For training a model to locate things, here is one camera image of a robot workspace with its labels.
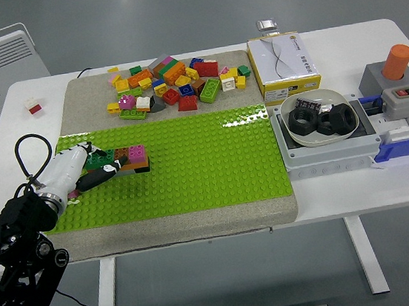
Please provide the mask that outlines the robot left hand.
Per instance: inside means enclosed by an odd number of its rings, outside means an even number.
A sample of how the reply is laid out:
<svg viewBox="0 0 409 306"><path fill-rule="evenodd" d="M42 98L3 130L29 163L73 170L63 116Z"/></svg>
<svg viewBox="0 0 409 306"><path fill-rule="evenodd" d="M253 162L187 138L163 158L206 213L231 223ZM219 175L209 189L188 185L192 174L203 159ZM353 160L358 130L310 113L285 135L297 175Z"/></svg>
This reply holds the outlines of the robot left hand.
<svg viewBox="0 0 409 306"><path fill-rule="evenodd" d="M107 182L127 162L127 156L122 156L81 176L87 157L95 152L100 156L107 155L91 142L78 143L57 153L40 175L41 184L36 194L53 200L58 206L65 205L70 192L74 190L85 192Z"/></svg>

